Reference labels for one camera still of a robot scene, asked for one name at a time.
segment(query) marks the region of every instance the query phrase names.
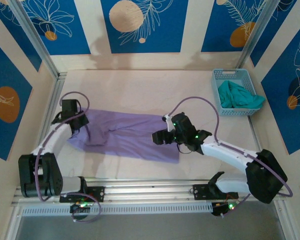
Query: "cable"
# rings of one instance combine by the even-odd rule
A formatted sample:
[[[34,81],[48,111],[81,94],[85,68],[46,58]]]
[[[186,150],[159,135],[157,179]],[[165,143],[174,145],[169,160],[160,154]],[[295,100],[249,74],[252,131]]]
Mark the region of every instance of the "cable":
[[[190,154],[190,153],[192,153],[192,151],[190,151],[190,152],[182,152],[182,151],[180,151],[179,144],[176,144],[176,148],[178,149],[179,153],[181,153],[181,154]]]
[[[69,193],[66,193],[65,195],[66,195],[66,196],[67,196],[67,195],[74,195],[74,196],[82,196],[82,197],[90,198],[90,199],[92,199],[95,203],[97,203],[98,206],[99,206],[99,212],[98,212],[98,214],[97,214],[95,217],[93,217],[92,219],[86,220],[86,221],[76,219],[76,218],[75,218],[75,212],[76,212],[76,211],[74,210],[74,211],[72,212],[71,217],[72,217],[72,219],[73,219],[73,221],[74,221],[75,223],[89,224],[89,223],[92,223],[92,222],[96,221],[96,220],[99,218],[99,216],[100,216],[100,214],[101,214],[102,208],[101,208],[101,205],[100,205],[99,201],[98,201],[97,199],[95,199],[93,196],[91,196],[91,195],[89,195],[89,194],[85,194],[85,193],[79,193],[79,192],[69,192]]]
[[[87,108],[86,110],[84,110],[82,113],[78,114],[78,115],[75,115],[75,116],[72,116],[72,117],[69,117],[68,119],[64,120],[63,122],[61,122],[59,125],[57,125],[55,127],[54,130],[52,130],[49,135],[46,137],[46,139],[44,140],[42,146],[40,147],[38,153],[37,153],[37,156],[35,158],[35,164],[34,164],[34,182],[35,182],[35,188],[36,188],[36,193],[40,199],[40,201],[42,202],[45,202],[47,201],[51,196],[48,196],[46,198],[43,198],[42,197],[42,194],[41,194],[41,190],[40,190],[40,185],[39,185],[39,174],[38,174],[38,170],[39,170],[39,159],[40,159],[40,156],[41,156],[41,153],[42,151],[45,149],[45,146],[47,145],[48,141],[50,140],[50,138],[52,137],[52,135],[65,123],[73,120],[73,119],[76,119],[76,118],[79,118],[81,116],[83,116],[84,114],[86,114],[86,112],[89,110],[89,107],[90,107],[90,101],[88,99],[88,97],[86,95],[84,95],[83,93],[79,92],[79,91],[70,91],[70,92],[67,92],[65,95],[63,95],[61,98],[60,98],[60,106],[62,105],[62,100],[64,99],[65,96],[69,95],[69,94],[80,94],[82,95],[83,97],[85,97],[86,101],[87,101]]]
[[[237,153],[245,155],[245,153],[243,151],[241,151],[240,149],[237,149],[237,148],[235,148],[233,146],[229,146],[227,144],[219,142],[219,139],[217,138],[217,133],[218,133],[219,123],[220,123],[220,117],[219,117],[219,114],[218,114],[218,111],[217,111],[216,107],[209,100],[207,100],[207,99],[205,99],[203,97],[200,97],[200,96],[189,96],[189,97],[186,97],[185,99],[181,100],[175,106],[175,108],[168,114],[168,116],[171,116],[184,101],[189,100],[189,99],[199,99],[199,100],[205,101],[207,104],[209,104],[213,108],[213,110],[215,112],[215,115],[216,115],[216,126],[215,126],[215,130],[214,130],[214,139],[215,139],[215,141],[220,146],[223,146],[223,147],[228,148],[230,150],[233,150],[233,151],[235,151]],[[261,160],[257,159],[256,157],[251,156],[250,154],[247,154],[247,157],[250,158],[250,159],[252,159],[252,160],[255,160],[257,163],[259,163],[264,168],[266,168],[270,173],[272,173],[285,186],[285,188],[289,192],[289,194],[285,194],[285,193],[280,193],[279,192],[278,195],[285,196],[285,197],[290,197],[290,198],[294,195],[293,192],[292,192],[292,190],[291,190],[291,188],[289,187],[289,185],[274,170],[272,170],[268,165],[266,165],[265,163],[263,163]],[[242,203],[244,203],[248,199],[248,197],[250,197],[250,195],[251,194],[249,193],[242,201],[239,202],[239,204],[236,207],[238,207],[239,205],[241,205]]]

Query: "white floor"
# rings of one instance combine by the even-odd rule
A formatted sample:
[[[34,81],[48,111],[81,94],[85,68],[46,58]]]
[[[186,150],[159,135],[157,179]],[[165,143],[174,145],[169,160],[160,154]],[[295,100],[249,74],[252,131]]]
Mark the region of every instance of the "white floor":
[[[79,91],[88,96],[92,109],[163,116],[186,97],[200,96],[215,103],[211,76],[211,71],[74,70],[67,73],[61,95]],[[69,98],[78,98],[86,106],[77,94]],[[205,102],[188,100],[175,113],[180,112],[197,129],[214,131],[216,116]],[[247,117],[221,117],[218,137],[257,150]],[[63,176],[111,179],[210,179],[218,171],[237,171],[198,153],[181,154],[179,163],[173,164],[82,152],[70,145],[64,146],[57,161]]]

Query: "basket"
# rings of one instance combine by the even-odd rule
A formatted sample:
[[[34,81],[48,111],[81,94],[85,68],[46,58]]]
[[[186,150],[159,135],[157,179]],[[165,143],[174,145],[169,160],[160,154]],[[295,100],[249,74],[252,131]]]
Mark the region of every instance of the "basket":
[[[235,84],[243,86],[252,95],[256,95],[254,85],[249,76],[249,73],[245,69],[214,69],[212,71],[212,89],[216,102],[216,108],[221,116],[251,116],[258,109],[249,108],[223,108],[219,97],[218,88],[224,81],[231,81]]]

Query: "purple cable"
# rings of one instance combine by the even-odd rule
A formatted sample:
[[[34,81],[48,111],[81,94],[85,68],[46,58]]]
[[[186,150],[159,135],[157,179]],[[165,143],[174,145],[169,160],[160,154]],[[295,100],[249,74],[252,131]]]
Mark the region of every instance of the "purple cable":
[[[69,192],[69,193],[66,193],[66,195],[75,195],[75,196],[83,196],[83,197],[86,197],[86,198],[90,198],[90,199],[92,199],[95,203],[97,203],[98,206],[99,206],[99,212],[98,212],[98,214],[97,214],[94,218],[91,218],[90,220],[86,220],[86,221],[77,220],[77,219],[75,218],[75,211],[73,211],[71,217],[72,217],[72,219],[73,219],[73,221],[74,221],[75,223],[89,224],[89,223],[92,223],[92,222],[96,221],[96,220],[99,218],[99,216],[100,216],[100,214],[101,214],[101,209],[102,209],[102,208],[101,208],[101,205],[100,205],[100,203],[98,202],[98,200],[95,199],[93,196],[88,195],[88,194],[85,194],[85,193],[79,193],[79,192]]]
[[[218,114],[218,111],[217,111],[217,109],[216,109],[216,107],[209,101],[209,100],[207,100],[207,99],[205,99],[205,98],[203,98],[203,97],[200,97],[200,96],[189,96],[189,97],[186,97],[185,99],[183,99],[183,100],[181,100],[176,106],[175,106],[175,108],[168,114],[168,116],[171,116],[176,110],[177,110],[177,108],[184,102],[184,101],[186,101],[186,100],[189,100],[189,99],[200,99],[200,100],[203,100],[203,101],[205,101],[207,104],[209,104],[212,108],[213,108],[213,110],[214,110],[214,112],[215,112],[215,115],[216,115],[216,126],[215,126],[215,130],[214,130],[214,139],[215,139],[215,141],[219,144],[219,145],[221,145],[221,146],[223,146],[223,147],[225,147],[225,148],[228,148],[228,149],[230,149],[230,150],[233,150],[233,151],[235,151],[235,152],[237,152],[237,153],[240,153],[240,154],[242,154],[242,155],[245,155],[245,153],[243,152],[243,151],[241,151],[240,149],[237,149],[237,148],[235,148],[235,147],[233,147],[233,146],[229,146],[229,145],[227,145],[227,144],[224,144],[224,143],[219,143],[219,140],[218,140],[218,138],[217,138],[217,132],[218,132],[218,128],[219,128],[219,123],[220,123],[220,117],[219,117],[219,114]],[[278,195],[280,195],[280,196],[284,196],[284,197],[289,197],[289,198],[291,198],[294,194],[293,194],[293,192],[292,192],[292,190],[291,190],[291,188],[289,187],[289,185],[275,172],[275,171],[273,171],[268,165],[266,165],[265,163],[263,163],[261,160],[259,160],[259,159],[257,159],[256,157],[254,157],[254,156],[251,156],[250,154],[247,154],[247,157],[249,157],[250,159],[252,159],[252,160],[255,160],[256,162],[258,162],[259,164],[261,164],[264,168],[266,168],[270,173],[272,173],[285,187],[286,187],[286,189],[288,190],[288,192],[289,192],[289,194],[286,194],[286,193],[278,193]],[[238,203],[238,205],[236,206],[236,208],[235,209],[237,209],[237,207],[239,206],[239,205],[241,205],[242,203],[244,203],[247,199],[248,199],[248,197],[250,197],[250,193],[242,200],[242,201],[240,201],[239,203]]]
[[[89,110],[89,107],[90,107],[90,101],[89,101],[88,97],[86,95],[84,95],[83,93],[79,92],[79,91],[70,91],[70,92],[67,92],[65,95],[63,95],[60,98],[60,102],[59,102],[60,106],[61,106],[61,103],[62,103],[62,100],[64,99],[64,97],[67,96],[67,95],[69,95],[69,94],[80,94],[83,97],[85,97],[85,99],[87,101],[87,108],[82,113],[80,113],[78,115],[75,115],[75,116],[72,116],[72,117],[69,117],[68,119],[66,119],[63,122],[61,122],[58,126],[56,126],[55,129],[52,130],[49,133],[49,135],[46,137],[45,141],[42,144],[42,147],[38,151],[38,154],[37,154],[37,156],[35,158],[35,164],[34,164],[34,182],[35,182],[36,193],[37,193],[40,201],[42,201],[42,202],[45,202],[45,201],[47,201],[50,198],[50,196],[48,196],[47,198],[43,198],[42,194],[40,192],[38,170],[39,170],[39,159],[40,159],[42,151],[45,149],[45,146],[47,145],[47,143],[50,140],[50,138],[52,137],[52,135],[56,132],[56,130],[58,130],[63,124],[65,124],[65,123],[67,123],[67,122],[69,122],[69,121],[71,121],[73,119],[79,118],[82,115],[86,114],[86,112]]]

